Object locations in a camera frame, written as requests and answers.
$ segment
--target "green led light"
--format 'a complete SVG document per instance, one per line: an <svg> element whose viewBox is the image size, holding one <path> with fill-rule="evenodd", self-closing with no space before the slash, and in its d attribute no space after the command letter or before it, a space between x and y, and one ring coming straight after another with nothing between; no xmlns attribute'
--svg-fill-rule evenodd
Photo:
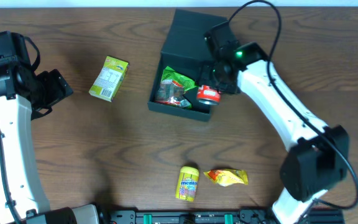
<svg viewBox="0 0 358 224"><path fill-rule="evenodd" d="M242 52L236 52L237 57L242 57Z"/></svg>

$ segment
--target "white wall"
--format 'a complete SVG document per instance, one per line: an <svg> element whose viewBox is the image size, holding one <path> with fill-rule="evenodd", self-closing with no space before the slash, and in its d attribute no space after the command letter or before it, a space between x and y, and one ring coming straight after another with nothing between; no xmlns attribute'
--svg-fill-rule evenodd
<svg viewBox="0 0 358 224"><path fill-rule="evenodd" d="M0 7L218 7L248 0L0 0ZM358 0L271 0L276 6L358 6Z"/></svg>

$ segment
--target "yellow box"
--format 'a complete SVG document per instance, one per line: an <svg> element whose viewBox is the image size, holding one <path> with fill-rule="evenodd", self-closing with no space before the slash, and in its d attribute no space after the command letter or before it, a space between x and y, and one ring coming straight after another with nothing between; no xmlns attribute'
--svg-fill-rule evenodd
<svg viewBox="0 0 358 224"><path fill-rule="evenodd" d="M128 62L107 56L102 71L89 90L90 95L112 102L124 80L128 66Z"/></svg>

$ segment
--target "box lid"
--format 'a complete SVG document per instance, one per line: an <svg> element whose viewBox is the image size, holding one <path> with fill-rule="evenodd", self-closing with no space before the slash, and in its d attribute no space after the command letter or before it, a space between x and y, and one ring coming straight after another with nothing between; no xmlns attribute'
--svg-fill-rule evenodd
<svg viewBox="0 0 358 224"><path fill-rule="evenodd" d="M199 61L212 61L204 34L213 26L225 21L225 17L177 9L161 53ZM236 39L230 28L227 28L226 34L230 37L228 39Z"/></svg>

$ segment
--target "yellow candy wrapper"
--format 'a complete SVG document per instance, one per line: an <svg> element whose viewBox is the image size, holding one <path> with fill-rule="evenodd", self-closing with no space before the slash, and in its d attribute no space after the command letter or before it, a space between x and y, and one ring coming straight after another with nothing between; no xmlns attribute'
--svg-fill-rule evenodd
<svg viewBox="0 0 358 224"><path fill-rule="evenodd" d="M216 169L204 172L204 175L214 184L227 187L232 184L248 185L248 176L245 170Z"/></svg>

